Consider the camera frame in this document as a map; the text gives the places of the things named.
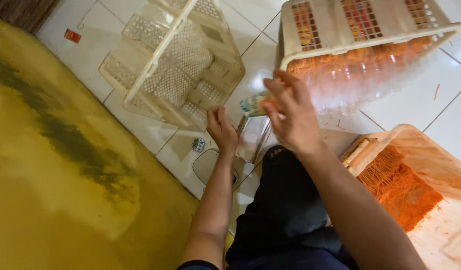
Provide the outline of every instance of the white floor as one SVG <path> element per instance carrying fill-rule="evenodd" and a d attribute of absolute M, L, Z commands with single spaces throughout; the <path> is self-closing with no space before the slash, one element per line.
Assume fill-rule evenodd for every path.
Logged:
<path fill-rule="evenodd" d="M 461 0 L 437 0 L 451 21 L 461 21 Z M 284 0 L 225 0 L 221 9 L 242 54 L 247 73 L 226 103 L 234 124 L 242 116 L 239 101 L 263 90 L 270 77 Z M 146 0 L 62 0 L 37 36 L 87 85 L 92 93 L 125 125 L 191 193 L 200 198 L 205 185 L 192 170 L 199 156 L 190 150 L 194 137 L 215 143 L 207 133 L 191 132 L 122 108 L 122 97 L 101 77 L 98 67 L 120 42 L 120 32 Z M 67 28 L 82 35 L 80 43 L 64 39 Z M 339 124 L 346 132 L 322 130 L 331 149 L 340 155 L 357 134 L 388 131 L 411 124 L 461 160 L 461 33 L 435 51 L 429 67 L 401 92 L 372 102 L 346 117 L 322 117 L 322 128 Z M 437 98 L 434 94 L 439 86 Z M 259 185 L 260 167 L 242 166 L 245 181 L 234 193 L 234 219 L 252 202 Z"/>

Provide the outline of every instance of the plastic basket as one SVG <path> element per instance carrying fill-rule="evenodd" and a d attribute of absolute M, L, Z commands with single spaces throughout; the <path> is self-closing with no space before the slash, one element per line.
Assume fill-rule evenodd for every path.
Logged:
<path fill-rule="evenodd" d="M 461 269 L 461 162 L 411 125 L 362 135 L 341 156 L 358 176 L 388 145 L 403 163 L 443 196 L 443 201 L 407 233 L 429 269 Z"/>
<path fill-rule="evenodd" d="M 149 1 L 122 36 L 99 71 L 137 114 L 204 131 L 205 111 L 223 105 L 245 75 L 214 0 Z"/>
<path fill-rule="evenodd" d="M 431 37 L 424 54 L 449 40 L 451 23 L 434 0 L 291 0 L 282 6 L 280 68 L 297 59 Z"/>

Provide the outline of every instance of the white plastic basket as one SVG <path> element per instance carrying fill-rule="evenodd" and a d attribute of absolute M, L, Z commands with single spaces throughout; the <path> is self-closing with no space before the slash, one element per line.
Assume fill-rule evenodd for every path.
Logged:
<path fill-rule="evenodd" d="M 204 131 L 205 111 L 223 105 L 245 75 L 214 0 L 154 0 L 132 16 L 99 71 L 124 108 Z"/>
<path fill-rule="evenodd" d="M 280 68 L 297 59 L 431 37 L 424 54 L 448 41 L 451 23 L 434 0 L 291 0 L 282 6 Z"/>

